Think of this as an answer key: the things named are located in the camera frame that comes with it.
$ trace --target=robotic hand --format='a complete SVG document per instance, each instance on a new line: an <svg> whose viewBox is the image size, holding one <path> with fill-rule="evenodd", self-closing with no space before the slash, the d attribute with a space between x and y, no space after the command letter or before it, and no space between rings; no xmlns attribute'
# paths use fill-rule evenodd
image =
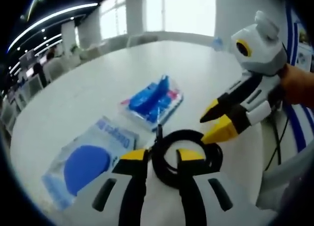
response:
<svg viewBox="0 0 314 226"><path fill-rule="evenodd" d="M282 100L278 72L287 63L287 54L278 32L278 27L258 11L255 24L231 37L231 50L244 70L240 80L202 115L201 123L218 119L202 138L205 144L235 138L266 118Z"/></svg>
<svg viewBox="0 0 314 226"><path fill-rule="evenodd" d="M81 189L63 211L66 225L140 226L148 154L142 149L122 156L112 173L101 174ZM211 173L201 154L188 149L177 154L186 226L260 226L275 216L251 204L246 192L225 174Z"/></svg>

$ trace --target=blue circular disc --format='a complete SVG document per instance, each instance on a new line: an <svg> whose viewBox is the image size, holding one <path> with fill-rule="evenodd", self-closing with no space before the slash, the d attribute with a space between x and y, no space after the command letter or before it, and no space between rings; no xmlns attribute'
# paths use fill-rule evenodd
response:
<svg viewBox="0 0 314 226"><path fill-rule="evenodd" d="M110 155L105 149L91 145L79 147L65 162L63 174L68 191L77 196L79 190L107 171L109 164Z"/></svg>

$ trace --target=table surface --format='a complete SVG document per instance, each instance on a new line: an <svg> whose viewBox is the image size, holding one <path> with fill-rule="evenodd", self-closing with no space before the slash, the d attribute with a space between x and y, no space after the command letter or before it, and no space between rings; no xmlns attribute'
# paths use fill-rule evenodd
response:
<svg viewBox="0 0 314 226"><path fill-rule="evenodd" d="M208 125L199 123L200 116L214 98L241 76L241 67L227 52L216 52L196 44L161 41L112 52L54 81L19 115L10 149L15 174L39 208L44 212L53 208L52 199L41 181L52 160L63 146L102 115L124 122L128 128L134 127L133 130L140 133L142 147L153 140L154 133L123 121L119 103L150 82L157 81L162 74L175 79L184 93L184 101L164 125L166 135L179 129L205 130ZM250 201L255 203L263 168L260 124L220 145L224 153L221 171L242 185ZM182 142L175 143L171 149L183 146L201 150L193 143ZM167 153L169 162L175 158L174 153ZM149 209L169 198L173 199L173 204L179 205L176 211L184 214L178 191L160 183L149 164L144 203L147 206L143 212L149 215L152 212ZM168 204L167 207L173 209L174 205Z"/></svg>

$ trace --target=person's hand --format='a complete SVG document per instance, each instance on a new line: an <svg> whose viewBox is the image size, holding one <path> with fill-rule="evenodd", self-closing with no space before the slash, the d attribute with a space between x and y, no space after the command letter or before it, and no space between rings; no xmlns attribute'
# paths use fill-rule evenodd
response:
<svg viewBox="0 0 314 226"><path fill-rule="evenodd" d="M291 104L304 102L309 73L286 64L280 72L281 86L286 92L286 101Z"/></svg>

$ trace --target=plastic packaging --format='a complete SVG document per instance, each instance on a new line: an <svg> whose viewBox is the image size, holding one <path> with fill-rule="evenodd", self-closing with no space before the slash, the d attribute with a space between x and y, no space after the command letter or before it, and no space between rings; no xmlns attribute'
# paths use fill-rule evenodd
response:
<svg viewBox="0 0 314 226"><path fill-rule="evenodd" d="M64 210L77 192L104 171L112 171L121 155L134 150L138 135L103 116L64 146L42 181L54 205Z"/></svg>
<svg viewBox="0 0 314 226"><path fill-rule="evenodd" d="M163 75L158 83L151 83L121 105L124 114L154 131L158 124L167 121L182 100L183 94L175 81Z"/></svg>

